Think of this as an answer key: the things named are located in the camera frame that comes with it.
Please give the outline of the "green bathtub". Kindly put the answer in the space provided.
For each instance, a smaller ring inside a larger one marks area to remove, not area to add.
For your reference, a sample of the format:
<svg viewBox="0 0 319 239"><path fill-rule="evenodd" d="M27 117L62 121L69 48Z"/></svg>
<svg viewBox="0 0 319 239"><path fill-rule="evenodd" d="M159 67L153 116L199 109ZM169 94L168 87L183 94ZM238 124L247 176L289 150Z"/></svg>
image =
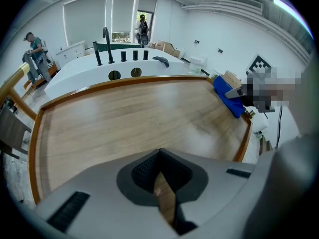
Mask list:
<svg viewBox="0 0 319 239"><path fill-rule="evenodd" d="M93 43L96 43L96 47L99 52L104 52L108 50L107 43L100 43L96 41L94 41ZM111 43L110 44L111 50L140 48L140 47L141 46L139 44L133 44L133 43Z"/></svg>

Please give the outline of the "black curved faucet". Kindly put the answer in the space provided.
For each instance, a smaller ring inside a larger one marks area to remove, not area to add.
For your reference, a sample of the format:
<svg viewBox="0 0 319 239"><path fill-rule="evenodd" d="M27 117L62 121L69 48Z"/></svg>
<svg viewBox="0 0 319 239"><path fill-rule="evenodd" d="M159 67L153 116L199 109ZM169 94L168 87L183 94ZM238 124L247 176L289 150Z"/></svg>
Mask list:
<svg viewBox="0 0 319 239"><path fill-rule="evenodd" d="M109 64L113 64L115 61L114 61L113 56L112 56L110 36L109 36L109 31L108 31L107 27L103 28L103 37L106 39Z"/></svg>

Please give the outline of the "wide white roller blind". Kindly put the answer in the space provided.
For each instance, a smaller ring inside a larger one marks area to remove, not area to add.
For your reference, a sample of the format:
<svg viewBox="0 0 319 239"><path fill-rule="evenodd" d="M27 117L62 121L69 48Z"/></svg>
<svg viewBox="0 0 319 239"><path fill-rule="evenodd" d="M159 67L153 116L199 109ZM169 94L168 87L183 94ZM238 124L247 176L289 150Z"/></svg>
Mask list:
<svg viewBox="0 0 319 239"><path fill-rule="evenodd" d="M75 0L63 6L68 44L84 41L85 49L102 38L107 0Z"/></svg>

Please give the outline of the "blue cloth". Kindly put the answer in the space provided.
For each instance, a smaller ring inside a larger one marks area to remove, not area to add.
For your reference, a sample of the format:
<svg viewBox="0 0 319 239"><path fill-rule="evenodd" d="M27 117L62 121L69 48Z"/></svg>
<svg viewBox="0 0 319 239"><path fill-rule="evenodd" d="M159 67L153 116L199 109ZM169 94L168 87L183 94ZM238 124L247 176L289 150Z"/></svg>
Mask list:
<svg viewBox="0 0 319 239"><path fill-rule="evenodd" d="M213 87L219 98L223 101L225 106L232 112L235 118L240 118L245 112L245 108L242 104L241 98L236 97L232 99L226 98L225 94L231 91L231 86L221 77L217 76L213 81Z"/></svg>

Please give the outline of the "open cardboard box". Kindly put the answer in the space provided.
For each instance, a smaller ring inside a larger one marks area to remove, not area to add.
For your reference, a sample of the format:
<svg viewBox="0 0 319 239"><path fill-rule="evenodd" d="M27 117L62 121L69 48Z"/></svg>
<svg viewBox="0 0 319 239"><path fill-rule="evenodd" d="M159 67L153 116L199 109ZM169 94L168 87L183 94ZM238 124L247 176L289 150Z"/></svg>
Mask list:
<svg viewBox="0 0 319 239"><path fill-rule="evenodd" d="M174 47L171 43L165 41L157 41L156 43L151 43L150 48L163 51L178 59L181 59L184 55L184 49L180 50Z"/></svg>

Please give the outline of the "white rectangular bathtub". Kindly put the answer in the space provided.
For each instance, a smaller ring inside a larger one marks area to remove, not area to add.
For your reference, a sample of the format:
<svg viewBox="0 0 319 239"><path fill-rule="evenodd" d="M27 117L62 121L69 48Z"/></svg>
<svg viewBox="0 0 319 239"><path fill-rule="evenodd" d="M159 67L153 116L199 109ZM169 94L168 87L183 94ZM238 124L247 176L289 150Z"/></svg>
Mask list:
<svg viewBox="0 0 319 239"><path fill-rule="evenodd" d="M133 61L133 51L138 50L138 61ZM139 76L187 75L183 61L157 49L149 51L148 60L143 60L144 50L140 48L118 49L112 51L113 64L109 64L108 52L100 52L103 65L98 66L94 54L75 59L67 63L48 83L45 88L47 96L53 100L69 92L110 81L114 76L120 79ZM126 51L127 61L121 61L121 51ZM169 61L169 67L157 60L155 56L164 57Z"/></svg>

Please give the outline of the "wooden bench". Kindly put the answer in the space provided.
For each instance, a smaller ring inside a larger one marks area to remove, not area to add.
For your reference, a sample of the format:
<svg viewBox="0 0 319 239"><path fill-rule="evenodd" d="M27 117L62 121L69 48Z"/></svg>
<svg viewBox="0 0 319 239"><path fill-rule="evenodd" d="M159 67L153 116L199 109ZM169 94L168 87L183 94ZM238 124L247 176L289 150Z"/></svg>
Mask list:
<svg viewBox="0 0 319 239"><path fill-rule="evenodd" d="M56 63L53 62L51 64L48 64L48 72L51 76L51 78L53 78L56 73L58 71L58 68L56 66ZM42 83L45 82L45 79L41 78L40 80L37 80L35 84L32 84L31 80L28 80L24 85L24 89L27 90L29 87L31 87L32 89L37 88L38 86L40 86Z"/></svg>

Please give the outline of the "short white roller blind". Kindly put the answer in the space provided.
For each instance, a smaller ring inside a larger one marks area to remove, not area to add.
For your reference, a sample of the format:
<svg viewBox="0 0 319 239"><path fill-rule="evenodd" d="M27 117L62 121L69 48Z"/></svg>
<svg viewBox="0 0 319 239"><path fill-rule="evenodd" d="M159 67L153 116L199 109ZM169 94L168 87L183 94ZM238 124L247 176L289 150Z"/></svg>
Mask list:
<svg viewBox="0 0 319 239"><path fill-rule="evenodd" d="M139 0L138 11L155 12L157 0Z"/></svg>

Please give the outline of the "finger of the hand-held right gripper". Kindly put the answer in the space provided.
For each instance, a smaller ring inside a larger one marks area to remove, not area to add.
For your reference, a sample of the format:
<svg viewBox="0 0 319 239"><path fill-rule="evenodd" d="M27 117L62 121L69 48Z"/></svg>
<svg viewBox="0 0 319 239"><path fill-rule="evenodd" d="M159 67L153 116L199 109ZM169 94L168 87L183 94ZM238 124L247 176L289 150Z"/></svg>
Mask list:
<svg viewBox="0 0 319 239"><path fill-rule="evenodd" d="M233 99L233 98L238 98L244 95L244 92L242 91L241 87L232 89L228 92L225 93L225 97L227 99Z"/></svg>

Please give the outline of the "white drawer cabinet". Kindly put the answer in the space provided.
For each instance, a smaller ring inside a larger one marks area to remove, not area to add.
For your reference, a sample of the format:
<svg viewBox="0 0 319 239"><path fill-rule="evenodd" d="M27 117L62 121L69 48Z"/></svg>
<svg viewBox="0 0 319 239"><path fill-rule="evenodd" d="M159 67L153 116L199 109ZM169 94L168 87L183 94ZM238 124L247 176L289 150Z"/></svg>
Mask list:
<svg viewBox="0 0 319 239"><path fill-rule="evenodd" d="M85 55L85 41L80 41L62 49L56 54L58 61L68 63Z"/></svg>

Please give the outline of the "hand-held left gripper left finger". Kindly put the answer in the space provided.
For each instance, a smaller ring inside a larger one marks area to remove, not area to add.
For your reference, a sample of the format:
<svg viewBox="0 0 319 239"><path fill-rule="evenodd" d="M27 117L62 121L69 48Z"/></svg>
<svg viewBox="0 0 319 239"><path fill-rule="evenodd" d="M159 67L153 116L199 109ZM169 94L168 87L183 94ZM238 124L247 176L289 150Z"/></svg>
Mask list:
<svg viewBox="0 0 319 239"><path fill-rule="evenodd" d="M160 151L94 165L59 186L36 213L70 239L175 239L154 195Z"/></svg>

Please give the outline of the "closed cardboard box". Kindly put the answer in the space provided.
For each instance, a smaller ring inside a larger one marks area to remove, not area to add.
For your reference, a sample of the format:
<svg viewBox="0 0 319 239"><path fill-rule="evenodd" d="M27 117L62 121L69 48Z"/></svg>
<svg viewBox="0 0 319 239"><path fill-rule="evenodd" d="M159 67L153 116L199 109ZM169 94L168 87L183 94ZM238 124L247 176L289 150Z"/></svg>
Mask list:
<svg viewBox="0 0 319 239"><path fill-rule="evenodd" d="M222 78L226 83L228 83L233 89L238 88L242 85L242 82L240 79L237 78L235 74L233 74L230 71L226 71L223 75Z"/></svg>

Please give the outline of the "ceiling tube light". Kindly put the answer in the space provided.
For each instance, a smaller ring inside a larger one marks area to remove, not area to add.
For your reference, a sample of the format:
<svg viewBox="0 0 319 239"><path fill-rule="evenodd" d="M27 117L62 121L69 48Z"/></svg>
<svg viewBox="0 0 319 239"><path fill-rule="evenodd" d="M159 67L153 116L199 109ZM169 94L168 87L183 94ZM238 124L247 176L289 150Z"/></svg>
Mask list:
<svg viewBox="0 0 319 239"><path fill-rule="evenodd" d="M273 0L273 3L277 5L278 7L280 7L281 9L283 9L284 11L286 11L288 14L290 14L295 20L297 20L300 23L300 25L308 32L310 37L314 39L313 33L311 29L309 28L308 24L295 9L293 9L291 6L289 6L287 3L285 3L282 0Z"/></svg>

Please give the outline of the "medium white roller blind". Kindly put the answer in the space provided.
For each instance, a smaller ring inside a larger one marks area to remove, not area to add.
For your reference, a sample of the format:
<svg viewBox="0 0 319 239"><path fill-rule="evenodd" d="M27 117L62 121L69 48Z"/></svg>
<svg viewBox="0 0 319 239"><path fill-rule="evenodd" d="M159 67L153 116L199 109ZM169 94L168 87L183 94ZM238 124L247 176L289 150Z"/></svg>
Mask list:
<svg viewBox="0 0 319 239"><path fill-rule="evenodd" d="M112 0L112 33L131 32L135 0Z"/></svg>

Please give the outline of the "black hand shower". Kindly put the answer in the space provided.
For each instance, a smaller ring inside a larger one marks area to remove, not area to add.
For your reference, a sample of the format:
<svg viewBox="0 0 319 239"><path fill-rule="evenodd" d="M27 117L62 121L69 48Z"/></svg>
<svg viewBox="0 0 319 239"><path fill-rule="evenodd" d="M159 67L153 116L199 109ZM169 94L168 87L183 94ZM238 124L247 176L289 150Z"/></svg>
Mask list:
<svg viewBox="0 0 319 239"><path fill-rule="evenodd" d="M101 58L100 58L100 54L99 54L99 50L98 50L98 45L97 45L96 41L93 42L93 48L94 48L94 52L95 52L95 56L96 56L96 59L97 59L98 66L103 65L102 62L101 62Z"/></svg>

